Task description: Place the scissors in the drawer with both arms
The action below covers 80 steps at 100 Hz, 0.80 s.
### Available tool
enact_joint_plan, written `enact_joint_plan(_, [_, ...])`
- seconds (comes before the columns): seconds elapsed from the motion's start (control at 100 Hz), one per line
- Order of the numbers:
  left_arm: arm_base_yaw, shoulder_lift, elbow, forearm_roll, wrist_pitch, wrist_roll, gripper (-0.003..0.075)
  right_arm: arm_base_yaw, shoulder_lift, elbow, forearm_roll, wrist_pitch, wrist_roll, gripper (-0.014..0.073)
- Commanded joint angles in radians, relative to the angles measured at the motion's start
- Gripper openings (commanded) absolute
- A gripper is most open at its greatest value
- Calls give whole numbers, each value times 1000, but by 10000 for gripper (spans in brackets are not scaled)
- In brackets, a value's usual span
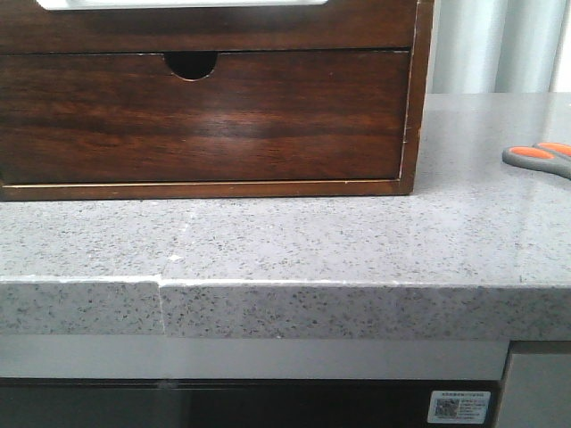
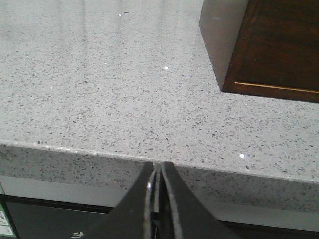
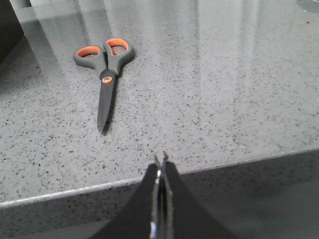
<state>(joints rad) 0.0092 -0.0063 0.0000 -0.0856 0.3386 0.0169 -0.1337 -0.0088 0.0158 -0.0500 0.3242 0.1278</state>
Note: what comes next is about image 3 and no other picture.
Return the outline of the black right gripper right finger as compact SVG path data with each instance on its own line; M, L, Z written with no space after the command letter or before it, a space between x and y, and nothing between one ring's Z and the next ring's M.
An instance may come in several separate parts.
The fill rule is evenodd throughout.
M237 238L201 206L165 152L161 165L161 238Z

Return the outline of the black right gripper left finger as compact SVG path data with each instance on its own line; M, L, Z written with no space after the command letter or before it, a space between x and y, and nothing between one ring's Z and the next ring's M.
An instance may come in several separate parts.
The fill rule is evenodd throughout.
M160 181L160 162L151 163L137 190L122 210L92 239L153 239L157 235L157 195Z

